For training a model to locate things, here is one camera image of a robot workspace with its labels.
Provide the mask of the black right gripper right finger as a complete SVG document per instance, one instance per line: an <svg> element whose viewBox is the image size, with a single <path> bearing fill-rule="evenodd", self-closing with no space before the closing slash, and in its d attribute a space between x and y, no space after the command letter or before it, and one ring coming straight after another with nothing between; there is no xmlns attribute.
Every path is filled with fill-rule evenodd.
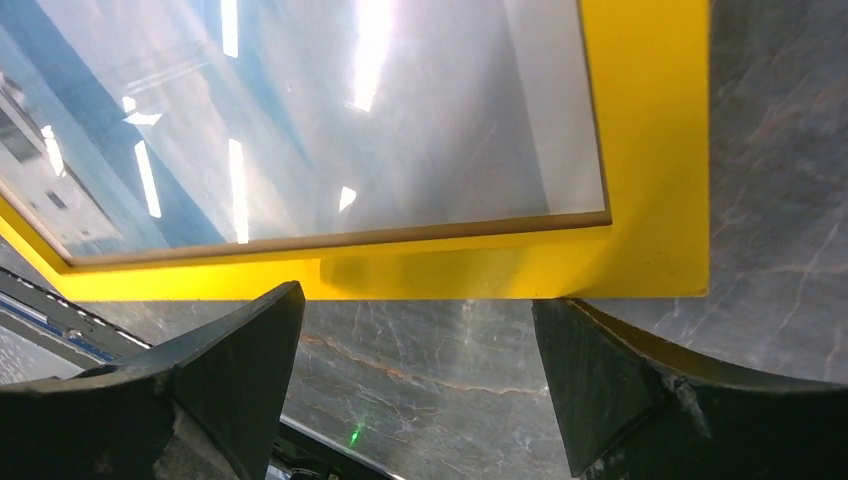
<svg viewBox="0 0 848 480"><path fill-rule="evenodd" d="M576 299L532 314L573 477L846 477L845 385L718 360Z"/></svg>

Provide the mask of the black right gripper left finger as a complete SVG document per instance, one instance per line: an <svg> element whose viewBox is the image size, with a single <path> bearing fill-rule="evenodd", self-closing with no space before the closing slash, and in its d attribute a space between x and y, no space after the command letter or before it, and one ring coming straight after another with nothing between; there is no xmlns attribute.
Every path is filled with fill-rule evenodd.
<svg viewBox="0 0 848 480"><path fill-rule="evenodd" d="M283 283L133 356L1 390L5 479L261 479L305 297Z"/></svg>

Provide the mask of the yellow picture frame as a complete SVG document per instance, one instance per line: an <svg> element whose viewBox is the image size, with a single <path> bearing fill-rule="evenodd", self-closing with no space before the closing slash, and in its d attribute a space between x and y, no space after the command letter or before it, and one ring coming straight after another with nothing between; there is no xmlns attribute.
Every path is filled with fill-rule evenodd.
<svg viewBox="0 0 848 480"><path fill-rule="evenodd" d="M1 233L79 302L698 296L705 1L5 1Z"/></svg>

